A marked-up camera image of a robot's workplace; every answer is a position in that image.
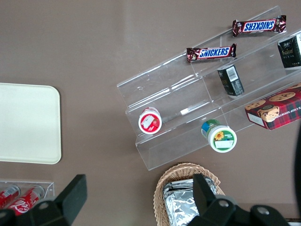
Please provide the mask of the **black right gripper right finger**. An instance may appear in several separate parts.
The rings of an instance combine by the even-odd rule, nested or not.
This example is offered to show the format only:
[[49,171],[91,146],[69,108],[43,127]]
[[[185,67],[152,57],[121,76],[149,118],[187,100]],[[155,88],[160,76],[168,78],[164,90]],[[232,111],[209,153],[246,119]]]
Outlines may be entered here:
[[193,197],[199,215],[190,226],[287,226],[288,221],[274,208],[254,205],[245,211],[226,196],[214,195],[201,174],[193,175]]

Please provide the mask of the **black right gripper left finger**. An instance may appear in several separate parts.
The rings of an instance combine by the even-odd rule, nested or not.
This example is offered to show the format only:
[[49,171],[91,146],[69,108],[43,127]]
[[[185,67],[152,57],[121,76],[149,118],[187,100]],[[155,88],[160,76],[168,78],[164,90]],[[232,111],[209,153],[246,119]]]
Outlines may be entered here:
[[0,211],[2,226],[70,226],[87,200],[87,177],[78,174],[54,199],[35,205],[17,216],[13,210]]

